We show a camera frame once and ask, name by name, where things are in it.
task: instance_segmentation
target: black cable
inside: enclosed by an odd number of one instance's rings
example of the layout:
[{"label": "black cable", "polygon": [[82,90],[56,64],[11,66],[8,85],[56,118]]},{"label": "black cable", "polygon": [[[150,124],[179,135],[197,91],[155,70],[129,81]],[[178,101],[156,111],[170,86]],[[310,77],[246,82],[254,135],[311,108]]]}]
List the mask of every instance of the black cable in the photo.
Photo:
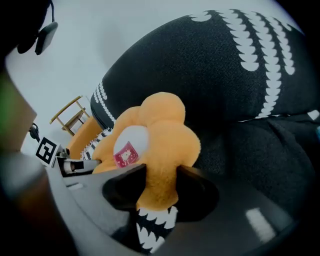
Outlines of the black cable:
[{"label": "black cable", "polygon": [[51,5],[52,22],[55,22],[55,6],[54,6],[54,3],[52,2],[52,0],[50,1],[50,5]]}]

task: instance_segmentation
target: black fabric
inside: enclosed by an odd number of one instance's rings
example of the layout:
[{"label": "black fabric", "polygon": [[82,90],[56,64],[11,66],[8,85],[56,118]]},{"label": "black fabric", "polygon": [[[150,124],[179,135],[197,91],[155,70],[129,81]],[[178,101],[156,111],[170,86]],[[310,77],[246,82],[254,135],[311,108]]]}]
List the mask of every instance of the black fabric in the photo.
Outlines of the black fabric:
[{"label": "black fabric", "polygon": [[266,102],[268,70],[252,23],[239,10],[234,13],[250,32],[257,70],[242,67],[231,29],[209,10],[205,22],[184,16],[135,43],[102,80],[107,100],[93,95],[91,109],[103,128],[112,128],[106,109],[117,119],[154,93],[178,95],[186,109],[185,124],[201,141],[195,167],[248,182],[296,216],[319,167],[320,123],[306,115],[319,109],[318,76],[304,35],[280,23],[295,68],[293,74],[286,72],[279,38],[266,17],[257,14],[270,31],[280,65],[280,93],[271,114],[285,116],[254,119]]}]

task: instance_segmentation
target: black headphone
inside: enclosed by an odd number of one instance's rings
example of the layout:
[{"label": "black headphone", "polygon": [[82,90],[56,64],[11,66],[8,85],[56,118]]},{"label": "black headphone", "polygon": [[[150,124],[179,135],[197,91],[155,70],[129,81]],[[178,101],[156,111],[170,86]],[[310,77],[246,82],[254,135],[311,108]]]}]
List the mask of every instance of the black headphone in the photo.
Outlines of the black headphone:
[{"label": "black headphone", "polygon": [[35,47],[35,53],[37,55],[40,55],[50,45],[52,38],[54,37],[54,34],[58,28],[58,23],[55,22],[55,7],[52,0],[49,1],[49,4],[51,5],[52,22],[49,25],[45,26],[41,31],[35,29],[34,33],[28,35],[27,38],[25,38],[23,42],[21,42],[17,46],[18,53],[24,54],[25,52],[30,50],[37,38],[38,40]]}]

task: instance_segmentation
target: orange plush toy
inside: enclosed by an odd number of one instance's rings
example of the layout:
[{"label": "orange plush toy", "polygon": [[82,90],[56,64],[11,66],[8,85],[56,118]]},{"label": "orange plush toy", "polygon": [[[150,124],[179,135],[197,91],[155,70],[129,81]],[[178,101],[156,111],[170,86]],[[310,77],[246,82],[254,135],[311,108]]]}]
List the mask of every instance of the orange plush toy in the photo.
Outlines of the orange plush toy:
[{"label": "orange plush toy", "polygon": [[147,97],[141,106],[123,112],[112,134],[93,153],[101,160],[94,174],[146,164],[146,185],[137,208],[154,211],[169,208],[178,201],[176,169],[192,166],[201,145],[196,134],[184,125],[185,106],[172,93],[159,92]]}]

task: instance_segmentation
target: stuffed animal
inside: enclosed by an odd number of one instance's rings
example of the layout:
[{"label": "stuffed animal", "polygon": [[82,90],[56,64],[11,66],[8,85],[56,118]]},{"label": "stuffed animal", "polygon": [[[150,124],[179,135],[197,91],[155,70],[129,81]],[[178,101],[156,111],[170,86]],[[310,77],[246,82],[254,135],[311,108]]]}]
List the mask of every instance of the stuffed animal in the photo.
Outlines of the stuffed animal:
[{"label": "stuffed animal", "polygon": [[172,93],[159,92],[147,97],[141,106],[124,111],[112,134],[93,153],[101,160],[94,174],[130,164],[146,164],[146,185],[137,208],[162,211],[178,201],[176,169],[192,166],[201,145],[196,134],[184,125],[185,106]]}]

